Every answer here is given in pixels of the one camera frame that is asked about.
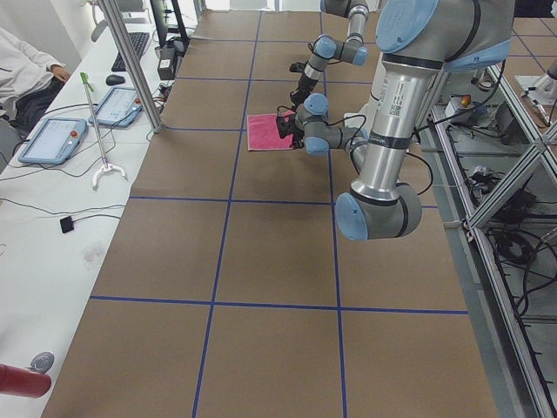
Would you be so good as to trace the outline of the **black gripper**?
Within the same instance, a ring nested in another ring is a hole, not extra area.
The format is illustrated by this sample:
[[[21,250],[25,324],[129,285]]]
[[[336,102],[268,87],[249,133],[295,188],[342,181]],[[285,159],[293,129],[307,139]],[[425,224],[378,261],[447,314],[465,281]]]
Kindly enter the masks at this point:
[[[285,135],[292,137],[292,146],[304,146],[305,133],[296,123],[296,114],[290,112],[285,115]]]
[[[312,93],[311,88],[297,88],[294,91],[290,92],[290,100],[293,105],[300,105],[303,104],[304,101],[309,97]]]

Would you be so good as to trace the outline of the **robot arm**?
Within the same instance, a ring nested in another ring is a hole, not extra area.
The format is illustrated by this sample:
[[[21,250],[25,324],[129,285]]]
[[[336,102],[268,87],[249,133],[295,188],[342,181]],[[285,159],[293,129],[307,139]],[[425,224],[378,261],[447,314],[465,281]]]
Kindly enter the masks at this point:
[[[376,111],[364,126],[337,127],[327,119],[328,102],[315,86],[331,60],[366,61],[364,29],[369,9],[363,1],[324,1],[325,13],[348,21],[345,41],[322,35],[313,44],[292,111],[276,119],[281,137],[311,154],[341,149],[357,178],[338,196],[335,219],[351,240],[391,239],[418,226],[418,194],[399,178],[420,106],[431,78],[440,71],[468,71],[503,61],[509,51],[515,4],[512,1],[389,1],[380,12],[376,44],[386,74]]]
[[[347,34],[344,41],[328,34],[320,35],[312,44],[308,44],[311,55],[304,63],[294,63],[291,72],[300,73],[297,87],[290,92],[292,110],[296,110],[312,93],[331,60],[361,66],[368,56],[364,46],[364,32],[369,16],[366,1],[320,2],[320,9],[325,14],[347,19]]]

